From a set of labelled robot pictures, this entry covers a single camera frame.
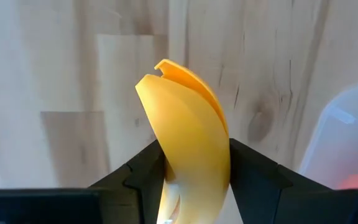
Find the light wood surface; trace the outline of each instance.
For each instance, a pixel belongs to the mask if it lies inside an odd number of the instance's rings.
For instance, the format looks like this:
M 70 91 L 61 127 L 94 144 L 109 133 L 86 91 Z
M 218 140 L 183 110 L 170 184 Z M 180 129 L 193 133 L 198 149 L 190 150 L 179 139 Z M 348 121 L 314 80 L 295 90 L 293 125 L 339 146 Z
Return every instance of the light wood surface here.
M 296 170 L 358 83 L 358 1 L 1 0 L 0 188 L 86 187 L 155 139 L 134 85 L 170 58 L 229 133 Z M 232 193 L 218 223 L 240 223 Z

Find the translucent plastic container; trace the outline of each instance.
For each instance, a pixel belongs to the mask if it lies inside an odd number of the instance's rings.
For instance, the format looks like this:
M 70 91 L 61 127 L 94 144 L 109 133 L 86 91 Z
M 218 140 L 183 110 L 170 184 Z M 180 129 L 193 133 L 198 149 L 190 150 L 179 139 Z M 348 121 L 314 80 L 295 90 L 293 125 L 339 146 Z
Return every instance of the translucent plastic container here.
M 325 107 L 299 171 L 332 189 L 358 175 L 358 85 Z

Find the wooden panel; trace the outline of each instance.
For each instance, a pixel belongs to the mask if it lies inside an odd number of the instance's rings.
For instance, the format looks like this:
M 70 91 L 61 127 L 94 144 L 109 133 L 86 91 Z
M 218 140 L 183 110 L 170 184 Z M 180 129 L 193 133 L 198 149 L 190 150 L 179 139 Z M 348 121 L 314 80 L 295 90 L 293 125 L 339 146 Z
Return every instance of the wooden panel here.
M 0 187 L 53 187 L 15 4 L 0 1 Z
M 59 187 L 88 187 L 110 173 L 103 112 L 43 112 Z
M 24 50 L 41 111 L 84 111 L 80 24 L 73 0 L 17 0 Z
M 332 0 L 305 99 L 295 168 L 300 165 L 323 108 L 355 83 L 358 83 L 358 1 Z
M 168 0 L 78 0 L 95 34 L 167 35 Z
M 170 57 L 184 54 L 183 63 L 215 90 L 232 138 L 291 167 L 304 104 L 300 99 L 310 77 L 305 72 L 309 49 L 316 47 L 315 27 L 325 5 L 192 0 L 183 8 L 188 12 L 170 16 L 186 21 L 186 29 L 169 36 L 180 45 L 183 40 L 177 38 L 183 36 L 185 45 L 175 52 L 170 47 Z
M 188 53 L 186 38 L 188 0 L 169 0 L 168 58 L 185 65 Z
M 110 166 L 117 169 L 155 140 L 135 90 L 166 56 L 166 38 L 151 35 L 99 35 L 99 85 L 106 120 Z

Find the banana peel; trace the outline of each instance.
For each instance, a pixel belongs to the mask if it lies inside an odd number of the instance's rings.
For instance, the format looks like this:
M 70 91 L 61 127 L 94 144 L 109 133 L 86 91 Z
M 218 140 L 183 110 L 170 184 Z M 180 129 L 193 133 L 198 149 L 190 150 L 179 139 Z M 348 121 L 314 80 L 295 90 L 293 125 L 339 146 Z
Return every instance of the banana peel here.
M 219 101 L 200 77 L 164 59 L 136 85 L 167 158 L 157 223 L 213 223 L 230 178 L 227 124 Z

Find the wood grain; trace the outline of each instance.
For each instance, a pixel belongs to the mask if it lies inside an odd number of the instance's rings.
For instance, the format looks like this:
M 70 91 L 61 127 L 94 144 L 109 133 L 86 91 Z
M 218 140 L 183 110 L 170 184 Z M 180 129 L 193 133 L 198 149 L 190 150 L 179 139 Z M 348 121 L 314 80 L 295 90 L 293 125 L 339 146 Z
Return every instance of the wood grain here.
M 194 0 L 176 18 L 186 21 L 186 28 L 170 35 L 170 46 L 172 38 L 185 43 L 178 53 L 170 47 L 170 57 L 183 58 L 212 86 L 230 135 L 288 167 L 322 5 L 306 0 Z
M 13 1 L 0 1 L 0 188 L 57 185 Z
M 43 112 L 59 187 L 88 187 L 108 175 L 103 112 Z
M 41 111 L 84 111 L 80 23 L 74 1 L 17 2 L 20 32 Z
M 168 57 L 180 65 L 188 63 L 186 61 L 188 1 L 169 0 Z

